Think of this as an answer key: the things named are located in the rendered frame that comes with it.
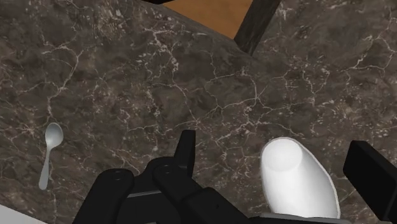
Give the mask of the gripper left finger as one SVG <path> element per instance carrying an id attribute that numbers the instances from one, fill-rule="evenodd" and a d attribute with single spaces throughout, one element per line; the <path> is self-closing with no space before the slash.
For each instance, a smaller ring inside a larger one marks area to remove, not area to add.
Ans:
<path id="1" fill-rule="evenodd" d="M 215 189 L 193 180 L 194 130 L 184 130 L 175 153 L 148 162 L 134 176 L 128 169 L 100 173 L 73 224 L 250 224 Z"/>

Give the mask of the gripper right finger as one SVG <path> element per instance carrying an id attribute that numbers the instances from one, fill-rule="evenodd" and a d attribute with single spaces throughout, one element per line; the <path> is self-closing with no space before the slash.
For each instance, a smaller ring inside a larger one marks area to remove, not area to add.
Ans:
<path id="1" fill-rule="evenodd" d="M 343 173 L 381 221 L 397 222 L 397 167 L 366 141 L 351 141 Z"/>

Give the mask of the white cup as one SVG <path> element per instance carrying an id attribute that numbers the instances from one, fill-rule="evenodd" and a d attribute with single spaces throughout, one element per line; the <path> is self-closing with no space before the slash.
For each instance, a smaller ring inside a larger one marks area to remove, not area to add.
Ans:
<path id="1" fill-rule="evenodd" d="M 261 150 L 263 193 L 273 213 L 304 218 L 340 218 L 337 190 L 319 160 L 290 137 L 270 140 Z"/>

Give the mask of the grey spoon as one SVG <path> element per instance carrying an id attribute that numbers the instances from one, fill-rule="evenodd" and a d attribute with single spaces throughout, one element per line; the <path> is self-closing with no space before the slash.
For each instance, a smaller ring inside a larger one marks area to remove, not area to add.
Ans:
<path id="1" fill-rule="evenodd" d="M 48 186 L 51 150 L 59 146 L 63 142 L 63 139 L 64 133 L 61 126 L 54 122 L 50 123 L 45 130 L 46 155 L 38 183 L 40 190 L 46 190 Z"/>

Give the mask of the dark wooden post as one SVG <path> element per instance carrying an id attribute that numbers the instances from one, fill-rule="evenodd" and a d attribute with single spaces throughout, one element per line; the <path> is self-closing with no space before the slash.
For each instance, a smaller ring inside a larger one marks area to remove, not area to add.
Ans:
<path id="1" fill-rule="evenodd" d="M 253 0 L 234 41 L 243 52 L 253 55 L 281 0 Z"/>

